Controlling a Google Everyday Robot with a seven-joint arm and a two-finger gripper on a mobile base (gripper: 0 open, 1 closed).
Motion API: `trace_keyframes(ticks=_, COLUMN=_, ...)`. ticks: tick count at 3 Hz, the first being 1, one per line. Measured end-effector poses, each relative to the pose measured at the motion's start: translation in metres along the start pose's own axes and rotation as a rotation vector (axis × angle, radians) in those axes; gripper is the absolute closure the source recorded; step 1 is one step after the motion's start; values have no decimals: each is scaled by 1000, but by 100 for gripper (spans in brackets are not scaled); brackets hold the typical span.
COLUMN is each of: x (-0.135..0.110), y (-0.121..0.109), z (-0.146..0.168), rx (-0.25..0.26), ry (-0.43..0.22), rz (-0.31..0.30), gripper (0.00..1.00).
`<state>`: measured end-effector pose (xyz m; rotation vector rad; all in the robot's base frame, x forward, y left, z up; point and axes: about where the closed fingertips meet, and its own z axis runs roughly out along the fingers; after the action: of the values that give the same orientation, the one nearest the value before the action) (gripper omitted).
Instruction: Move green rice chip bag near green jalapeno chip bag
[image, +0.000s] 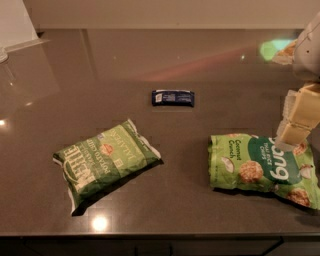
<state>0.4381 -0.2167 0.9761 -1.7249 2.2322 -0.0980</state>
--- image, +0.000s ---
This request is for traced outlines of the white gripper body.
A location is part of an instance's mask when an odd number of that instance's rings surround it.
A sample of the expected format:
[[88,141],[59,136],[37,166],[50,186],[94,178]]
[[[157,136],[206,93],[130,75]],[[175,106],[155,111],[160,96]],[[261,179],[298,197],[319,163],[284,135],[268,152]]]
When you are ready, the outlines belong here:
[[306,82],[320,82],[320,12],[300,33],[294,50],[293,72]]

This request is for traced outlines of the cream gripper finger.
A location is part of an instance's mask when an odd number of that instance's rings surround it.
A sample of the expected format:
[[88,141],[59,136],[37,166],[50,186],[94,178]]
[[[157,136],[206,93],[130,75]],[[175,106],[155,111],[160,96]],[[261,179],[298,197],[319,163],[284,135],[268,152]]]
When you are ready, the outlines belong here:
[[297,147],[320,123],[320,84],[306,83],[296,92],[289,123],[282,134],[276,133],[277,147]]
[[283,111],[282,111],[282,120],[277,129],[278,134],[282,134],[286,125],[289,123],[289,116],[296,101],[296,94],[297,94],[296,91],[289,90],[285,97]]

